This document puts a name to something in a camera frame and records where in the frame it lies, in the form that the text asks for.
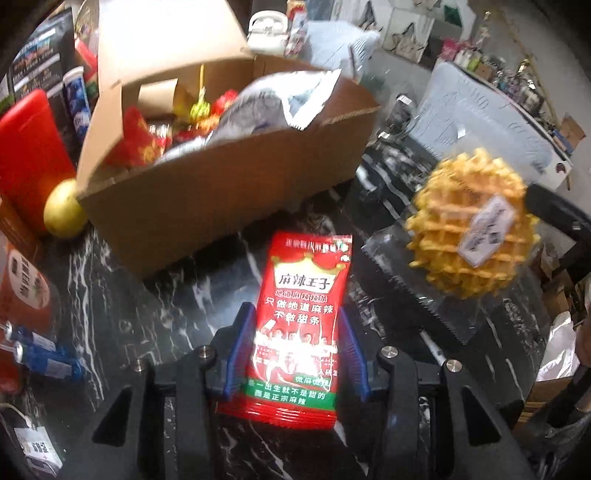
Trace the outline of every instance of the red bag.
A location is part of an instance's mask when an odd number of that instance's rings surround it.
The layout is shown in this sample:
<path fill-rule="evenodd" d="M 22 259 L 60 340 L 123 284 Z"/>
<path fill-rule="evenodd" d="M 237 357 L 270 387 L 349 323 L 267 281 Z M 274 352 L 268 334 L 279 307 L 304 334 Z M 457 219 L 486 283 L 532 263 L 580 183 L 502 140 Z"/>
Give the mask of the red bag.
<path fill-rule="evenodd" d="M 351 244 L 351 236 L 275 234 L 247 380 L 219 412 L 296 429 L 334 426 L 336 315 Z"/>

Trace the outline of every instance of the red container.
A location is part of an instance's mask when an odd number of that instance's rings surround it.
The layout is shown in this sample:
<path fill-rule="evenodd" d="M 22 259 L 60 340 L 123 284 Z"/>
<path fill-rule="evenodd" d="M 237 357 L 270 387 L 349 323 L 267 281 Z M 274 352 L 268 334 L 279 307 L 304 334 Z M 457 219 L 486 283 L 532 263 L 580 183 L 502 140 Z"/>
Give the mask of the red container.
<path fill-rule="evenodd" d="M 0 119 L 0 192 L 36 233 L 44 234 L 47 197 L 75 176 L 47 95 L 33 90 Z"/>

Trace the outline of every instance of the battery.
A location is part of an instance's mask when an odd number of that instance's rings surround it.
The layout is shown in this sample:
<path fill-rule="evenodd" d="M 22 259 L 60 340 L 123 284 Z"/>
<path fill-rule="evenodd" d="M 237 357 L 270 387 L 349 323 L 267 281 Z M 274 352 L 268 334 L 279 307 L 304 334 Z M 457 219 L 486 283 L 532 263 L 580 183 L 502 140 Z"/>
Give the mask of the battery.
<path fill-rule="evenodd" d="M 6 322 L 6 326 L 4 328 L 4 338 L 9 342 L 21 342 L 25 345 L 37 345 L 40 348 L 49 350 L 50 352 L 55 352 L 57 350 L 56 344 L 51 340 L 29 330 L 26 327 L 13 325 L 11 322 Z"/>
<path fill-rule="evenodd" d="M 80 361 L 61 352 L 51 352 L 35 344 L 14 342 L 14 359 L 32 372 L 46 377 L 81 380 L 84 369 Z"/>

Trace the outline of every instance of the yellow fruit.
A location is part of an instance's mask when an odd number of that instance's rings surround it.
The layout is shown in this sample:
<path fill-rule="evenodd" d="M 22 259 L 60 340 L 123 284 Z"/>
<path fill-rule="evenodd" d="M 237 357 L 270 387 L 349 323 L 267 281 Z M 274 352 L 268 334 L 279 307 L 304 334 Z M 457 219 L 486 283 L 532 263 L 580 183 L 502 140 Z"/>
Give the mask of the yellow fruit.
<path fill-rule="evenodd" d="M 73 238 L 87 221 L 86 212 L 76 200 L 76 179 L 64 180 L 45 202 L 43 222 L 47 230 L 58 238 Z"/>

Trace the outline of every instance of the black marble table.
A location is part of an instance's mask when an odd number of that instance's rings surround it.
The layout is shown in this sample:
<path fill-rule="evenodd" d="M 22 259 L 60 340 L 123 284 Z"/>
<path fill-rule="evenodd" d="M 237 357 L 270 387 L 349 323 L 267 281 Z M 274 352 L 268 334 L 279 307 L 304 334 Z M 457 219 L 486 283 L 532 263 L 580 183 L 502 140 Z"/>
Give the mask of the black marble table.
<path fill-rule="evenodd" d="M 401 311 L 391 278 L 362 250 L 374 232 L 397 220 L 433 162 L 410 140 L 400 148 L 367 153 L 358 178 L 350 184 L 304 201 L 297 211 L 249 225 L 143 283 L 119 265 L 92 228 L 72 243 L 48 246 L 41 268 L 61 294 L 59 340 L 73 347 L 87 375 L 83 384 L 32 376 L 22 404 L 47 428 L 63 460 L 68 461 L 85 424 L 131 362 L 142 357 L 155 364 L 174 361 L 232 323 L 242 302 L 256 303 L 269 241 L 278 229 L 352 233 L 345 302 L 356 312 L 355 321 L 414 359 L 435 363 L 418 329 L 402 321 L 415 312 L 411 306 Z M 549 318 L 540 295 L 525 273 L 515 288 L 495 299 L 496 308 L 485 320 L 474 323 L 467 342 L 440 322 L 424 325 L 446 356 L 470 369 L 510 423 L 521 411 L 544 353 Z M 169 478 L 174 477 L 173 409 L 168 402 Z M 423 427 L 428 426 L 427 410 L 423 408 Z M 314 433 L 221 417 L 217 433 L 225 473 L 236 479 L 362 479 L 379 414 L 371 409 L 351 413 L 348 424 L 337 422 L 333 430 Z M 350 423 L 360 417 L 366 427 L 350 434 Z"/>

